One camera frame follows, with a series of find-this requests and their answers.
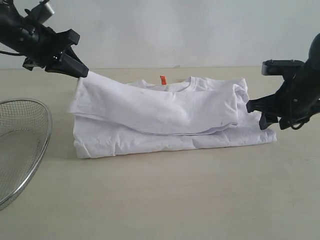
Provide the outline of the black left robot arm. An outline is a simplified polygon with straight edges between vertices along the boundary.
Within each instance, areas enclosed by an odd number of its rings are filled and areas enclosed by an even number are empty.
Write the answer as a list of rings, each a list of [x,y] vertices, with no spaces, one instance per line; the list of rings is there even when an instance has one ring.
[[[85,78],[88,67],[72,49],[80,35],[73,29],[55,32],[44,23],[54,15],[48,0],[41,0],[26,16],[20,15],[12,0],[0,2],[0,42],[12,49],[4,51],[9,56],[24,56],[23,68],[32,71],[42,68],[48,73],[58,73],[74,78]]]

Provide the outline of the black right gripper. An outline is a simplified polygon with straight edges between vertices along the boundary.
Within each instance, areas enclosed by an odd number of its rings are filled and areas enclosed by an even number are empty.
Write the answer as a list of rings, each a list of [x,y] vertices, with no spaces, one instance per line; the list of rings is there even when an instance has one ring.
[[[320,76],[297,74],[288,81],[284,92],[251,99],[246,103],[246,109],[248,113],[261,112],[261,130],[278,122],[281,130],[298,130],[309,122],[312,116],[320,113]]]

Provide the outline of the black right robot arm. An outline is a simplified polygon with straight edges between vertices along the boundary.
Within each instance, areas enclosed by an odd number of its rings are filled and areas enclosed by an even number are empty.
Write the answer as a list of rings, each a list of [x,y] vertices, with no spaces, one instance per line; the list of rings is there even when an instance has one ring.
[[[308,59],[266,60],[262,63],[263,76],[282,76],[283,83],[271,95],[249,100],[247,112],[261,112],[259,128],[279,124],[281,130],[300,129],[320,112],[320,36],[309,48]]]

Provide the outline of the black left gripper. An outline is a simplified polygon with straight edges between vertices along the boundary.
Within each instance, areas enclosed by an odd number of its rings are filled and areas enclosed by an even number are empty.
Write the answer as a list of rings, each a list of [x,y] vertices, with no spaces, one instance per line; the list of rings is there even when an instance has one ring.
[[[85,78],[89,69],[72,49],[72,45],[77,45],[79,40],[80,35],[72,29],[56,33],[46,27],[22,67],[29,71],[39,67],[48,73]]]

